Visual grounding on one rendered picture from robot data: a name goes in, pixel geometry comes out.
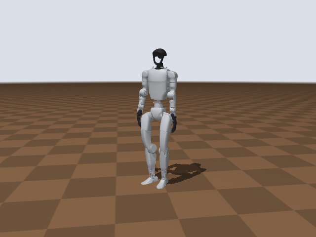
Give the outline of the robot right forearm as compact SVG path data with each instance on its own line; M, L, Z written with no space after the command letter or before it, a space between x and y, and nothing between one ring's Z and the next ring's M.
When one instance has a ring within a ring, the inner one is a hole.
M142 110L142 112L143 112L143 108L144 108L144 105L145 105L145 100L146 100L146 98L145 98L144 96L141 96L141 95L139 94L139 104L138 104L137 112L138 112L139 110Z

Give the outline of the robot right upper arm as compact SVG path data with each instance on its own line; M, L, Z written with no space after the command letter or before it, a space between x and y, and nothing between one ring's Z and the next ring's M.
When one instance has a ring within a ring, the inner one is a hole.
M142 89L139 91L139 94L141 96L147 96L148 95L148 71L145 70L142 72Z

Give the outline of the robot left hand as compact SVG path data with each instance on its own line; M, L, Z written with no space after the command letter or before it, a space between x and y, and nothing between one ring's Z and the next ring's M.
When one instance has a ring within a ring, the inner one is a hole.
M174 114L171 114L171 117L172 117L172 119L173 119L173 128L172 128L172 132L174 132L175 130L176 130L176 124L177 124L177 122L176 122L176 116L174 115ZM172 133L171 132L171 133Z

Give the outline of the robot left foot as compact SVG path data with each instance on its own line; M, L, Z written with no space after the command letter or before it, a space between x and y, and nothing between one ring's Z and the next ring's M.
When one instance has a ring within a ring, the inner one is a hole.
M168 183L168 178L166 178L166 180L161 179L161 181L157 184L157 189L162 189L166 186L166 184Z

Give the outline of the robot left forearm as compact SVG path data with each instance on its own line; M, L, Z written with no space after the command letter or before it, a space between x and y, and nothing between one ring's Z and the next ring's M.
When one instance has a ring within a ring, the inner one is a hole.
M173 99L169 101L170 115L174 114L176 116L176 93L173 93Z

